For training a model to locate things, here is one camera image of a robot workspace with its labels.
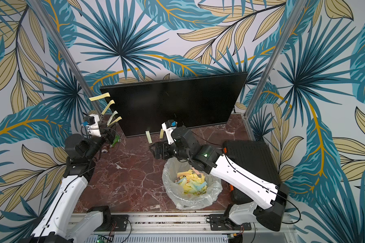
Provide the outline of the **green sticky note bottom edge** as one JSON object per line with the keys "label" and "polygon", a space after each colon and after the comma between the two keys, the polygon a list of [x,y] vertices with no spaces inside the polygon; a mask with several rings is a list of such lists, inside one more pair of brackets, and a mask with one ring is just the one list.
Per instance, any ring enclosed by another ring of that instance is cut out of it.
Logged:
{"label": "green sticky note bottom edge", "polygon": [[152,142],[151,134],[149,131],[146,131],[146,137],[147,137],[148,143],[152,144],[153,142]]}

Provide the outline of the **pale green sticky note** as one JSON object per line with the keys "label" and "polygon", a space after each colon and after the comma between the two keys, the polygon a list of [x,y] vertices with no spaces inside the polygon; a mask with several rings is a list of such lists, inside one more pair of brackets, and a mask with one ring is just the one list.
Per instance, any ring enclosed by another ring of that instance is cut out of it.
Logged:
{"label": "pale green sticky note", "polygon": [[112,113],[112,115],[110,116],[109,120],[107,121],[107,126],[109,126],[112,123],[112,120],[113,120],[114,116],[117,115],[117,114],[118,114],[117,111],[114,111]]}

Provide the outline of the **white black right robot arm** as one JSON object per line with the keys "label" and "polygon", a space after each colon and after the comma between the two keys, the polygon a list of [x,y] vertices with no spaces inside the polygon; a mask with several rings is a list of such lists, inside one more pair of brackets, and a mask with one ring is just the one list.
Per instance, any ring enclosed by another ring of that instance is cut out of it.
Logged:
{"label": "white black right robot arm", "polygon": [[280,231],[288,201],[289,189],[252,174],[233,162],[225,153],[209,144],[201,145],[186,127],[163,127],[167,139],[150,145],[154,158],[176,158],[187,161],[196,170],[220,178],[252,199],[251,203],[229,206],[224,213],[236,225],[259,223]]}

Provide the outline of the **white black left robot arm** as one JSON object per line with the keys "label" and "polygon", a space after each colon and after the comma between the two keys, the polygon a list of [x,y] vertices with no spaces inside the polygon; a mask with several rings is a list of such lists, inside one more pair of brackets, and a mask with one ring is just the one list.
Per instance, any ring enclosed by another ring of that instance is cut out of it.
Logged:
{"label": "white black left robot arm", "polygon": [[72,134],[65,140],[67,168],[58,192],[38,226],[21,243],[83,243],[98,228],[108,230],[111,213],[107,206],[88,212],[76,226],[69,229],[75,206],[90,182],[96,162],[94,157],[108,143],[113,144],[117,132],[113,129],[96,129],[89,138]]}

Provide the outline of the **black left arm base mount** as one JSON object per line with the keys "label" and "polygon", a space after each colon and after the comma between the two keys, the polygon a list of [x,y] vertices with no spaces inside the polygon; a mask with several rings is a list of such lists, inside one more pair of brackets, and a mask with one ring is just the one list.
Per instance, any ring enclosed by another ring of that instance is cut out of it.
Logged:
{"label": "black left arm base mount", "polygon": [[102,213],[102,221],[97,225],[95,232],[112,231],[124,232],[127,229],[129,215],[112,214],[109,206],[96,206],[87,211],[89,213]]}

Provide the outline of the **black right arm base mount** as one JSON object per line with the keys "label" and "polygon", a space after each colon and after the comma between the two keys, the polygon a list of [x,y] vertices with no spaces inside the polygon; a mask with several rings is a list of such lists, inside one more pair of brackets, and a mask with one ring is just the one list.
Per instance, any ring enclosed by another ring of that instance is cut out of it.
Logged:
{"label": "black right arm base mount", "polygon": [[210,224],[210,228],[212,231],[236,231],[239,230],[240,232],[243,232],[245,230],[251,230],[251,224],[250,223],[243,223],[241,225],[234,223],[229,218],[229,213],[232,208],[232,204],[229,204],[226,208],[225,212],[223,214],[210,214],[206,221]]}

